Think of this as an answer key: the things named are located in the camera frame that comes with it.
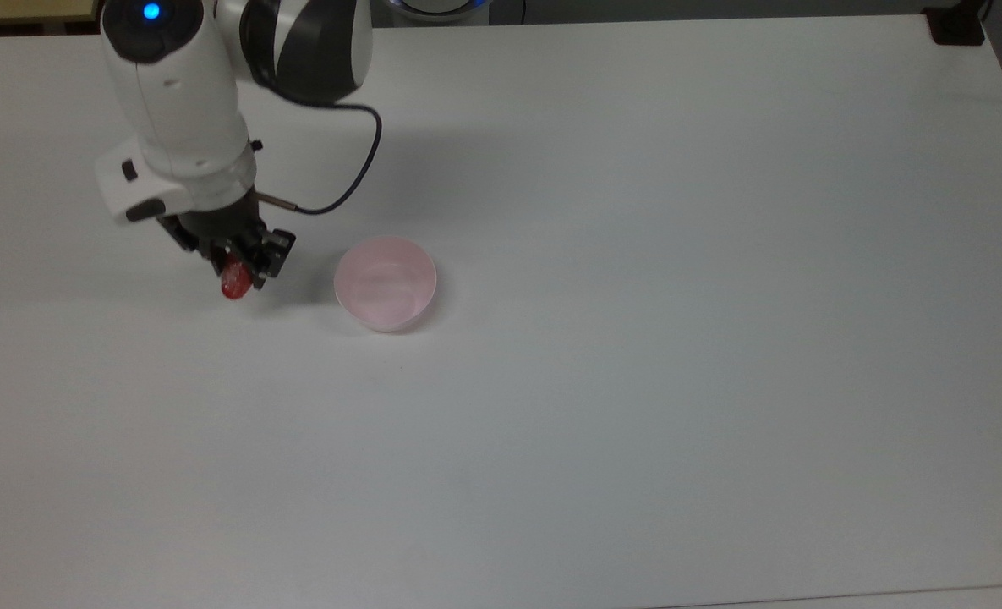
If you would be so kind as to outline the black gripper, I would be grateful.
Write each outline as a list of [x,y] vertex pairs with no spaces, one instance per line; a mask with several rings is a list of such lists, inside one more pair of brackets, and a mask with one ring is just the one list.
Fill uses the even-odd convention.
[[211,256],[216,275],[252,277],[257,290],[279,277],[297,239],[289,231],[267,231],[254,188],[217,211],[167,214],[157,223],[181,250]]

